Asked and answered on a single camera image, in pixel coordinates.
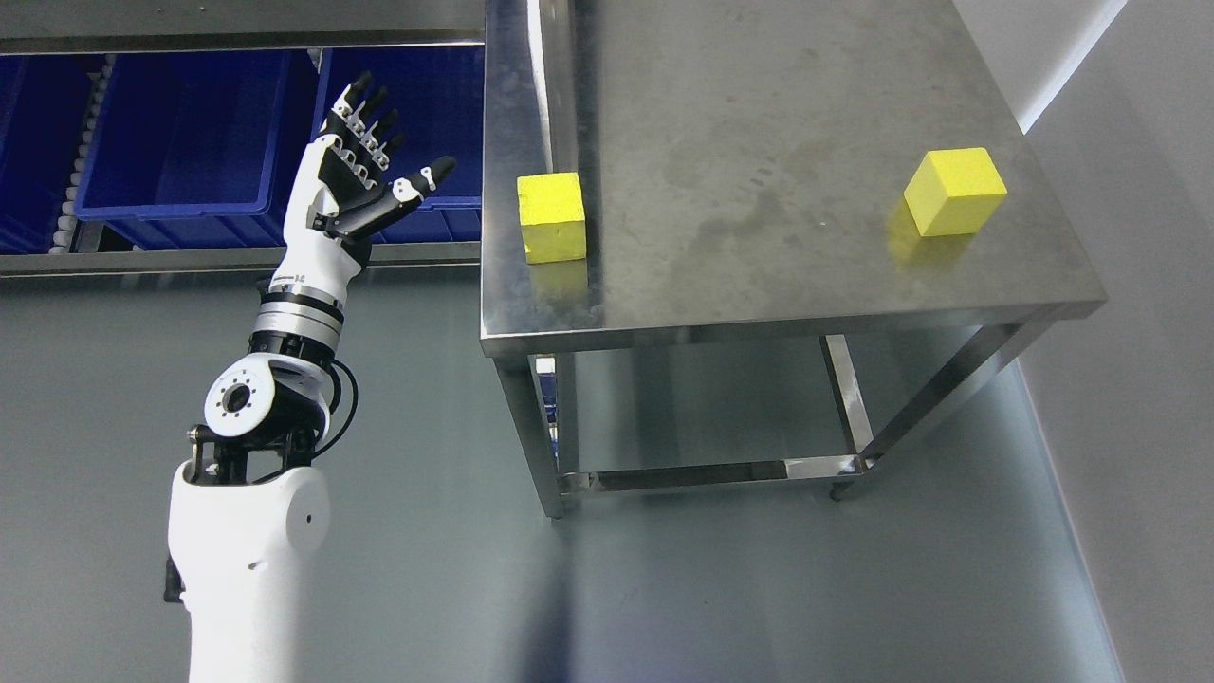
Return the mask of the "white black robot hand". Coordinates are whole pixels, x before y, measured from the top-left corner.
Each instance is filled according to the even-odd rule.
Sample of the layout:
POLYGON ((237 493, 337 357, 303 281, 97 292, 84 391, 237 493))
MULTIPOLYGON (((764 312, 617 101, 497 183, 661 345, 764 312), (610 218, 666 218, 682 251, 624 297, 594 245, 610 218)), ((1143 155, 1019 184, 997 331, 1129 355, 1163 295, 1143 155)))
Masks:
POLYGON ((270 277, 270 294, 347 294, 365 269, 370 238, 416 211, 458 167, 441 156, 415 173, 382 181, 404 133, 398 109, 371 123, 388 90, 367 91, 370 70, 348 82, 322 118, 322 133, 304 147, 285 214, 287 252, 270 277))

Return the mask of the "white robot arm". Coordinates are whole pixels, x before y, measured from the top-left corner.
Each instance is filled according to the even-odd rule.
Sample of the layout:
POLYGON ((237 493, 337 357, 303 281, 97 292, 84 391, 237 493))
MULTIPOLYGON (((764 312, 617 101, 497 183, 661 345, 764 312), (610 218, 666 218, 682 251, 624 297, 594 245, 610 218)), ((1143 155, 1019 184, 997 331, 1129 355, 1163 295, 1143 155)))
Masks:
POLYGON ((285 214, 285 258, 259 295, 248 352, 212 381, 191 459, 175 472, 166 601, 191 615, 191 682, 295 682, 306 584, 331 506, 313 459, 333 442, 350 281, 370 238, 450 176, 442 156, 382 181, 369 136, 322 133, 304 148, 285 214))

